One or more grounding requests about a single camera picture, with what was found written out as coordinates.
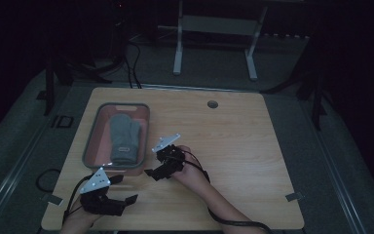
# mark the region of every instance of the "gray oven mitt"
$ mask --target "gray oven mitt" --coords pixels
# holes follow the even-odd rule
[[[138,155],[139,123],[127,114],[116,114],[110,118],[111,162],[113,165],[136,164]]]

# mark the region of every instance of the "storage tray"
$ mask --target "storage tray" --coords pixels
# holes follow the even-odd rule
[[[112,142],[109,120],[116,114],[127,114],[140,124],[137,161],[134,165],[112,165]],[[143,172],[150,109],[142,103],[104,103],[99,107],[83,155],[86,167],[96,172],[103,167],[109,176],[138,176]]]

